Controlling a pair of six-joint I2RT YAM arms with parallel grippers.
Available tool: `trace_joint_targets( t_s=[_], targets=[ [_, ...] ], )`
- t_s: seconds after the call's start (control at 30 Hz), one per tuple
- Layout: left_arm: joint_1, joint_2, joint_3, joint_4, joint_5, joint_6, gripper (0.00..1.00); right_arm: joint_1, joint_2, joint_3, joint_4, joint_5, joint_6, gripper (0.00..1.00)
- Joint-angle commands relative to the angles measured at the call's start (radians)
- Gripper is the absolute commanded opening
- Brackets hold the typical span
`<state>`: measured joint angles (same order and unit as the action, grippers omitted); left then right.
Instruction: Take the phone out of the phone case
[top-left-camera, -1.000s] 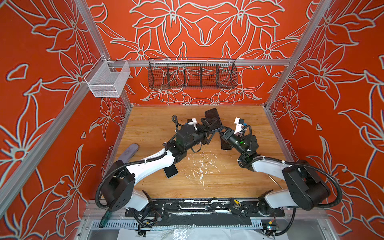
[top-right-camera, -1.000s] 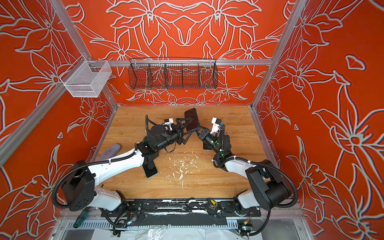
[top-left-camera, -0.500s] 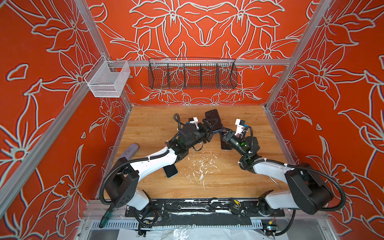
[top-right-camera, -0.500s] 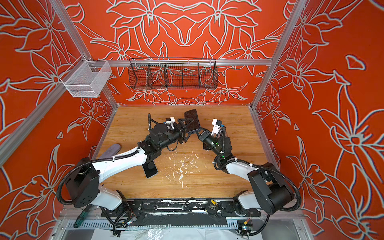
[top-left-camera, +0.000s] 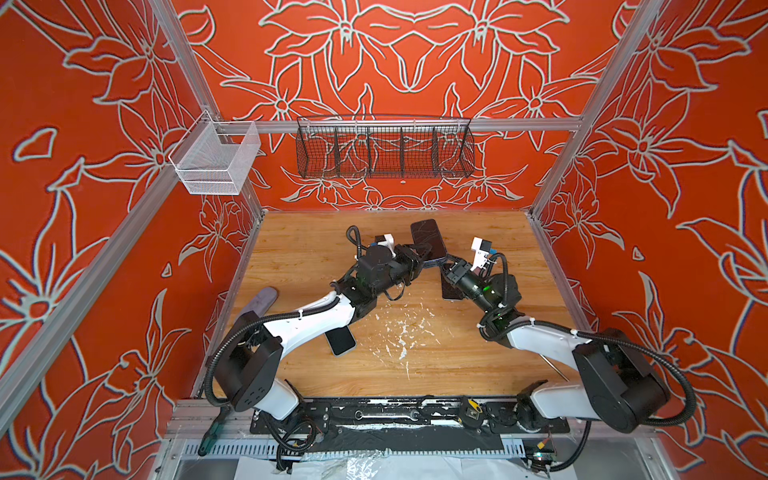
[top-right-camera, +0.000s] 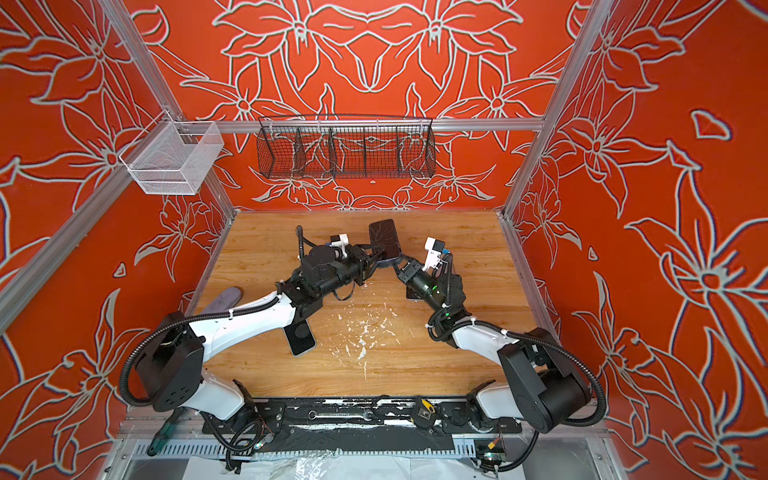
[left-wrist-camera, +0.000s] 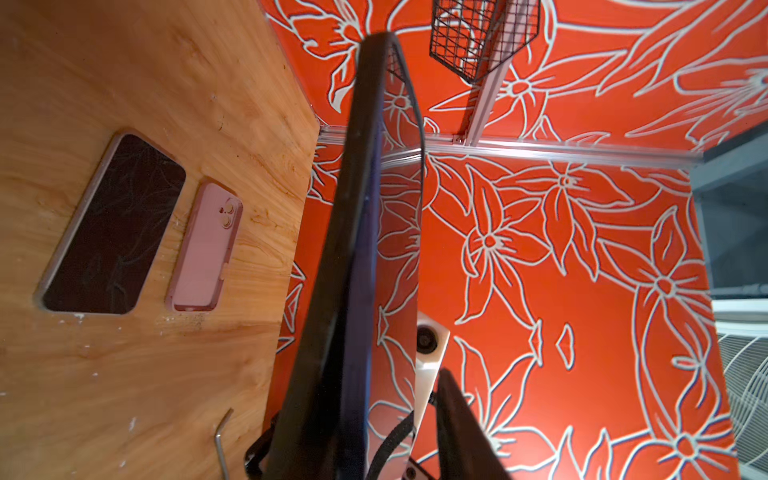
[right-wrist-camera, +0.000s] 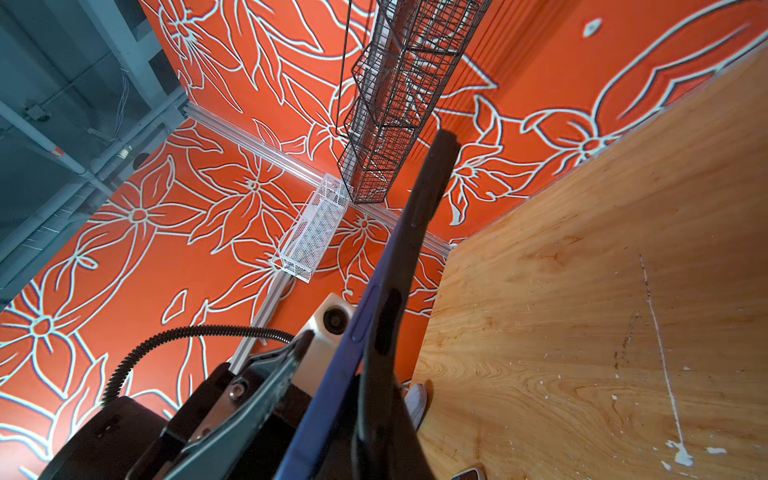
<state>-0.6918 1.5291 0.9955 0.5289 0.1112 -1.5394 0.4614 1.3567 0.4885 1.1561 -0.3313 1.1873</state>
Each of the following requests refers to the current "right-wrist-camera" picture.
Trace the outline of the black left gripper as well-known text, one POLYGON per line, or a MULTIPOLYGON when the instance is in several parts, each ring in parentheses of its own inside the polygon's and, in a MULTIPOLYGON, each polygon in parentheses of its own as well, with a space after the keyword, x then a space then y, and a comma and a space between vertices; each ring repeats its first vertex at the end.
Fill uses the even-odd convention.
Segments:
POLYGON ((217 367, 127 477, 272 478, 312 400, 291 381, 313 340, 304 331, 277 360, 254 360, 239 376, 217 367))

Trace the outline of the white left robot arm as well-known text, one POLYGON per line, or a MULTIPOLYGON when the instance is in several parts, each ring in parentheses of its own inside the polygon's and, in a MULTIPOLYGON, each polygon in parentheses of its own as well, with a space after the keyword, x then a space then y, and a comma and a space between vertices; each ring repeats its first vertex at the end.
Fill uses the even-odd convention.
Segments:
POLYGON ((55 455, 44 479, 268 479, 289 442, 275 414, 315 338, 281 330, 200 325, 166 330, 134 348, 110 377, 100 411, 55 455), (177 413, 163 419, 121 389, 133 368, 166 343, 194 337, 283 343, 233 372, 220 364, 177 413))

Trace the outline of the black phone case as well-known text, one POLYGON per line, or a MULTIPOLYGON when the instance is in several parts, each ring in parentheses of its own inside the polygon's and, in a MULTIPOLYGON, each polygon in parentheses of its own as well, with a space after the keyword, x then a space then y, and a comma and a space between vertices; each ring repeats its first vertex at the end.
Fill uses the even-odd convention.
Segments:
POLYGON ((395 404, 402 397, 394 374, 398 333, 428 224, 444 195, 460 148, 455 133, 437 132, 376 267, 375 273, 382 278, 370 282, 378 292, 363 356, 352 441, 355 479, 390 479, 395 468, 391 453, 395 404))

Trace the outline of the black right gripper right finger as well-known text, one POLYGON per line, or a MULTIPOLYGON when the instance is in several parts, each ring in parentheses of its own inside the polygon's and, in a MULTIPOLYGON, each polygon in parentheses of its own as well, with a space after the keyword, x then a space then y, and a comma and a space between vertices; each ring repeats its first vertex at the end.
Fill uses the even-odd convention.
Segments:
POLYGON ((391 437, 389 441, 390 479, 434 479, 424 451, 413 428, 403 400, 398 392, 392 405, 391 437))

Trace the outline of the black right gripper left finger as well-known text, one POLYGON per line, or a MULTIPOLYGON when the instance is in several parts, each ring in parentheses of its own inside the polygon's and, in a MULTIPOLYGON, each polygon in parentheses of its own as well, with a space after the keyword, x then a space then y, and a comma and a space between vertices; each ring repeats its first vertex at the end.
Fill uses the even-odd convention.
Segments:
POLYGON ((325 445, 315 479, 363 479, 363 413, 361 377, 356 375, 347 389, 341 409, 325 445))

